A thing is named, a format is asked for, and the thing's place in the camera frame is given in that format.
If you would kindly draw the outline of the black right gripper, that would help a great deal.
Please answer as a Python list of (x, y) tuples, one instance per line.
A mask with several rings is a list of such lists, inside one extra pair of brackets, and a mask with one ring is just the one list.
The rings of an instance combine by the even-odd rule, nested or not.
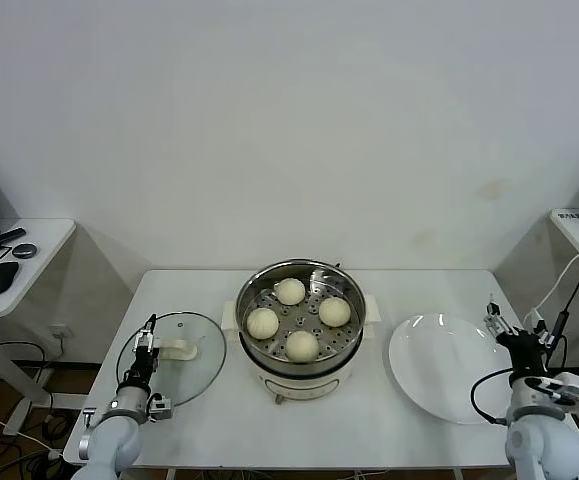
[(546, 368), (546, 356), (547, 351), (556, 348), (558, 324), (549, 329), (540, 312), (532, 309), (531, 324), (535, 334), (529, 332), (513, 334), (513, 327), (503, 317), (493, 295), (490, 295), (486, 305), (484, 323), (491, 336), (509, 353), (512, 364), (510, 379), (551, 377)]

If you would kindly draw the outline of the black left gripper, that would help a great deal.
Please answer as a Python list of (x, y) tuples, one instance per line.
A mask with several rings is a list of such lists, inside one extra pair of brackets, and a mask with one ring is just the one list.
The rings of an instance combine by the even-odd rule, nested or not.
[(135, 360), (124, 373), (122, 387), (136, 387), (151, 395), (150, 380), (157, 368), (159, 349), (153, 349), (154, 330), (158, 316), (152, 314), (146, 322), (146, 329), (141, 329), (135, 338)]

